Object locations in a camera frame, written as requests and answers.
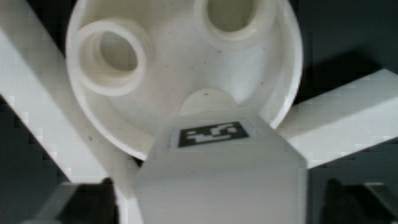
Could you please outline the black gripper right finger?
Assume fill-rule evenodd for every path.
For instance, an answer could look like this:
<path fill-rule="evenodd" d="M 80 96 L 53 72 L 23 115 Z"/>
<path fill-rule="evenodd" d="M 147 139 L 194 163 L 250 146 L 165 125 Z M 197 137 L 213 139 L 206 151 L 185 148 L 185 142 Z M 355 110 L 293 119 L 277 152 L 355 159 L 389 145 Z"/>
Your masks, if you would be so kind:
<path fill-rule="evenodd" d="M 320 224 L 398 224 L 398 195 L 384 183 L 327 181 Z"/>

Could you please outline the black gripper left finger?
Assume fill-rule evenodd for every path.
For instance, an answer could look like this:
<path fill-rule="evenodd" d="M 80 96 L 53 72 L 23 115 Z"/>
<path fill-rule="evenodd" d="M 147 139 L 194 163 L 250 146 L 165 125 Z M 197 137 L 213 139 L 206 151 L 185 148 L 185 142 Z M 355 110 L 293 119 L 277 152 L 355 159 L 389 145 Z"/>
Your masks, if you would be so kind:
<path fill-rule="evenodd" d="M 57 221 L 60 224 L 119 224 L 119 207 L 110 178 L 105 178 L 99 183 L 78 185 L 57 214 Z"/>

